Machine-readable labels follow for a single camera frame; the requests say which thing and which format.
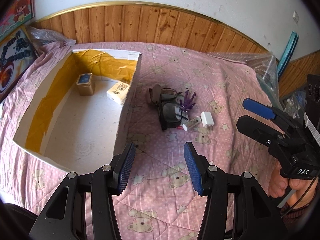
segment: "human hand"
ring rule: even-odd
[[[276,166],[271,174],[271,179],[269,182],[269,194],[273,198],[282,197],[285,193],[286,187],[289,185],[290,188],[296,189],[297,191],[288,199],[287,203],[289,206],[293,206],[297,200],[304,194],[306,189],[309,187],[312,180],[304,180],[304,179],[286,179],[280,175],[281,165],[277,161]],[[303,199],[295,206],[296,208],[300,208],[308,204],[315,195],[316,186],[318,184],[318,178],[313,183],[307,194],[303,197]]]

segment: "open box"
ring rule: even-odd
[[[73,50],[44,78],[24,113],[13,141],[24,151],[64,171],[85,174],[122,153],[130,120],[130,102],[140,72],[135,51]],[[80,74],[92,73],[95,93],[81,97]],[[118,81],[130,84],[125,102],[107,97]]]

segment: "purple toy figure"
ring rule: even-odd
[[[193,99],[197,96],[196,92],[193,93],[193,95],[190,99],[188,98],[188,94],[189,94],[189,90],[186,91],[183,103],[182,103],[182,100],[180,100],[180,108],[184,112],[188,112],[196,104],[196,103],[192,103]]]

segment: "white strap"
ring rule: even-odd
[[[306,127],[309,128],[309,130],[310,130],[313,138],[316,140],[316,142],[317,142],[318,145],[320,146],[320,134],[319,134],[319,132],[317,131],[317,129],[314,127],[314,125],[312,124],[312,122],[309,120],[306,112],[304,112],[303,119],[304,119],[304,121],[306,122]]]

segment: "blue plastic item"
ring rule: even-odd
[[[184,145],[184,159],[186,161],[188,171],[190,174],[193,189],[198,192],[199,195],[203,192],[203,187],[201,183],[201,174],[197,168],[196,162],[192,156],[191,149],[187,143]]]
[[[257,101],[252,100],[251,98],[246,98],[242,103],[244,109],[255,113],[265,119],[274,119],[276,114],[268,106],[265,106]]]
[[[295,32],[292,31],[290,39],[288,41],[287,46],[285,47],[285,50],[282,54],[282,57],[280,59],[280,62],[277,66],[277,73],[278,73],[278,78],[283,74],[286,66],[288,65],[292,54],[294,52],[294,49],[296,48],[296,45],[298,43],[299,35]]]
[[[119,173],[119,181],[118,181],[117,189],[120,191],[120,194],[127,187],[135,155],[136,155],[136,148],[134,143],[132,143],[128,149],[127,157]]]

